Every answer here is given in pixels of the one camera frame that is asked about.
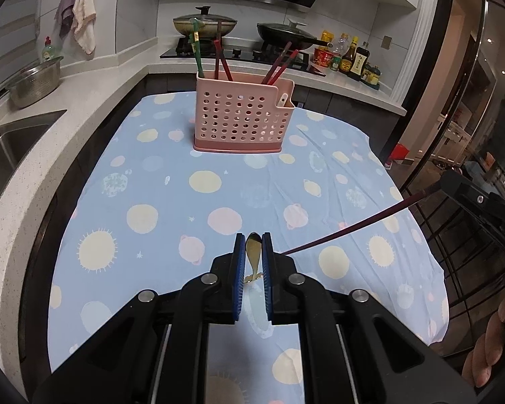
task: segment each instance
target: tiled floor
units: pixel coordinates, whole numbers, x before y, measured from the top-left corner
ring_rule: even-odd
[[[389,174],[396,185],[400,187],[407,179],[410,170],[409,166],[394,164]],[[410,185],[410,191],[422,190],[437,181],[441,174],[442,171],[439,168],[428,162]],[[445,198],[445,194],[437,192],[419,203],[419,208],[413,206],[410,210],[417,222],[423,225],[423,234],[428,239],[430,250],[445,270],[447,295],[449,302],[453,303],[457,299],[471,294],[472,291],[478,289],[479,286],[504,269],[505,253],[492,243],[482,230],[478,231],[479,225],[473,217],[461,210],[453,200]],[[430,218],[428,223],[424,221],[423,214]],[[439,235],[432,234],[442,226],[444,228]],[[444,255],[448,254],[452,254],[452,256],[445,261]],[[454,278],[449,271],[452,268],[458,269]],[[475,339],[486,331],[488,318],[505,296],[505,289],[470,311],[473,335],[470,332],[469,317],[464,311],[493,294],[501,284],[502,280],[499,278],[497,282],[477,290],[466,299],[466,302],[452,306],[450,309],[452,319],[447,335],[441,343],[432,345],[433,349],[441,355],[449,355],[471,347]],[[454,364],[463,363],[464,358],[465,355],[459,357],[458,360],[454,360]]]

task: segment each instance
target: towel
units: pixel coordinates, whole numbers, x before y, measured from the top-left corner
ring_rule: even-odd
[[[60,0],[54,19],[60,24],[60,38],[67,36],[73,25],[73,5],[75,0]]]
[[[87,55],[94,52],[95,6],[94,0],[75,0],[73,5],[73,37]]]

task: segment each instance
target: purple towel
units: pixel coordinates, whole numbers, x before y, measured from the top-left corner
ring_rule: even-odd
[[[60,38],[63,39],[73,24],[73,5],[75,0],[60,0],[54,19],[60,24]]]

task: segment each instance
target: gas stove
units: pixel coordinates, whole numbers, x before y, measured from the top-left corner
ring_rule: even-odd
[[[223,51],[225,58],[228,61],[244,61],[244,62],[257,62],[265,63],[267,65],[273,65],[275,60],[283,51],[280,47],[275,47],[274,45],[267,44],[264,42],[262,47],[257,50],[248,47],[233,47],[223,45]],[[287,53],[284,63],[291,51]],[[215,59],[215,46],[212,40],[200,40],[200,55],[203,58],[213,58]],[[165,58],[194,58],[193,49],[187,38],[182,37],[178,41],[178,47],[171,48],[167,52],[163,53],[161,59]],[[318,70],[315,66],[310,63],[310,55],[305,52],[299,52],[294,61],[290,64],[288,68],[297,71],[309,72],[316,74],[321,77],[325,77],[325,74]]]

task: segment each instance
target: gold spoon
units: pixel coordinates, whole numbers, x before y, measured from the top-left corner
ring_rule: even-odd
[[[244,280],[245,283],[249,283],[262,276],[262,273],[258,273],[260,254],[262,253],[262,238],[257,233],[249,234],[245,243],[245,251],[252,267],[252,275],[246,276]]]

